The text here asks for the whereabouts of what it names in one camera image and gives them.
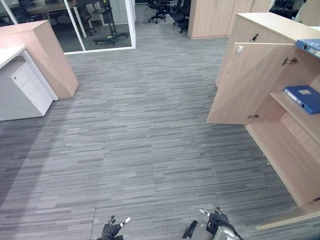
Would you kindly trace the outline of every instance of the cabinet shelf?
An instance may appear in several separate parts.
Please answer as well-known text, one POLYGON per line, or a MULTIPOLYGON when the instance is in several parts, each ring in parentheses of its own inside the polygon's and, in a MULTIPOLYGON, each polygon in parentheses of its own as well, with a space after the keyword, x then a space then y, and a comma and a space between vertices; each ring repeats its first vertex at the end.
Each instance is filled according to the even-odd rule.
POLYGON ((308 114, 283 91, 270 92, 270 95, 320 143, 320 114, 308 114))
POLYGON ((250 122, 245 127, 298 206, 320 196, 320 165, 281 121, 250 122))

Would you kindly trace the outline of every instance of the tall wooden cabinet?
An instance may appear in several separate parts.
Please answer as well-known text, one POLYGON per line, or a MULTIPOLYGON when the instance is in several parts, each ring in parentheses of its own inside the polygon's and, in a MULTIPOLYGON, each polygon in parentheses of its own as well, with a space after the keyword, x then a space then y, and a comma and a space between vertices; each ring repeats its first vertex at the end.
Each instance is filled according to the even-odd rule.
POLYGON ((296 48, 298 38, 320 39, 320 31, 273 13, 238 14, 207 119, 245 125, 299 207, 260 229, 320 217, 320 200, 313 202, 320 197, 320 114, 283 92, 297 85, 320 92, 319 59, 296 48))
POLYGON ((274 0, 192 0, 188 36, 191 39, 230 35, 237 13, 268 12, 274 0))

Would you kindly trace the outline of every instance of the metal finger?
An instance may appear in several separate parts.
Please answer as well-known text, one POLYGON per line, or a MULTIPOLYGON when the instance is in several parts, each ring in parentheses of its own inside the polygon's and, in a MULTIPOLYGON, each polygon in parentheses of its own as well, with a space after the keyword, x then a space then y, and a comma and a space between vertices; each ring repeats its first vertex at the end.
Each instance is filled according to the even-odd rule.
POLYGON ((112 215, 105 224, 109 224, 114 218, 115 218, 115 215, 112 215))
POLYGON ((131 221, 131 217, 127 217, 122 223, 120 223, 120 227, 122 228, 124 225, 127 225, 131 221))
POLYGON ((207 215, 208 217, 210 217, 210 212, 208 212, 207 210, 204 210, 202 208, 199 209, 200 213, 207 215))

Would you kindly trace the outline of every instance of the black glove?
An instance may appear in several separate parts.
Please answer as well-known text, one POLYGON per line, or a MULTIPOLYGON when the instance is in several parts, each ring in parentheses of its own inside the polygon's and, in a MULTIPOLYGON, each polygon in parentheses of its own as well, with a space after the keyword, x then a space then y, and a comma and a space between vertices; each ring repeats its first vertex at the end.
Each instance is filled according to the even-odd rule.
POLYGON ((229 219, 227 215, 220 211, 218 208, 214 211, 214 213, 210 213, 209 220, 206 224, 206 230, 213 235, 216 234, 218 227, 224 225, 224 223, 228 224, 229 219))
POLYGON ((108 222, 104 224, 101 237, 97 238, 96 240, 121 240, 123 239, 122 236, 116 237, 116 235, 121 230, 120 224, 115 224, 116 222, 115 216, 112 215, 108 222))

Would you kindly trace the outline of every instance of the wooden cabinet top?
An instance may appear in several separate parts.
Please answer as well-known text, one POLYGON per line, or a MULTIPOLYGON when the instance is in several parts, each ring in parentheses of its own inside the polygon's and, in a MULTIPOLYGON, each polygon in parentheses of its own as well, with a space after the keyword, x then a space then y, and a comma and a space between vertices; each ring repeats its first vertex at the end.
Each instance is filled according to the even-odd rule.
POLYGON ((0 36, 30 32, 30 31, 33 31, 34 29, 36 29, 37 27, 41 26, 45 22, 47 22, 47 20, 33 21, 33 22, 27 22, 27 23, 20 23, 17 25, 9 25, 9 26, 5 26, 5 27, 0 27, 0 36))
POLYGON ((320 31, 271 12, 237 13, 237 16, 296 43, 298 39, 320 39, 320 31))

